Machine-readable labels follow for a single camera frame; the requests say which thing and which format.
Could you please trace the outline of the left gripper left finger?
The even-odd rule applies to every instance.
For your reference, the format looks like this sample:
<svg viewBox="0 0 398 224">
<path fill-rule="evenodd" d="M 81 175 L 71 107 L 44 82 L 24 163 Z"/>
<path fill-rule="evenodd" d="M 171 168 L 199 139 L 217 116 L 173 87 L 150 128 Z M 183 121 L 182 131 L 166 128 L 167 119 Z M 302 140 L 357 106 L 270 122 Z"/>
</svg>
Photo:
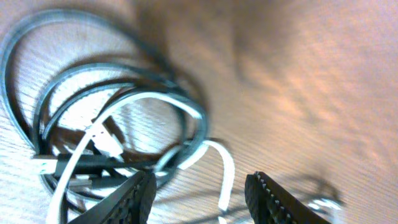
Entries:
<svg viewBox="0 0 398 224">
<path fill-rule="evenodd" d="M 146 224 L 156 196 L 155 174 L 139 171 L 71 224 Z"/>
</svg>

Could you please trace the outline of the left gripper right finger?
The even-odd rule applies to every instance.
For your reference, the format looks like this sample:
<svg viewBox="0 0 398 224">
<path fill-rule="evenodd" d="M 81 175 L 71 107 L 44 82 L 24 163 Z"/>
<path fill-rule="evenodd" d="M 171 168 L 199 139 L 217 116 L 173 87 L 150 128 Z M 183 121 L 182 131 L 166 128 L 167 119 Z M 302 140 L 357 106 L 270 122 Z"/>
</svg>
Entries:
<svg viewBox="0 0 398 224">
<path fill-rule="evenodd" d="M 244 195 L 255 224 L 330 224 L 264 172 L 246 176 Z"/>
</svg>

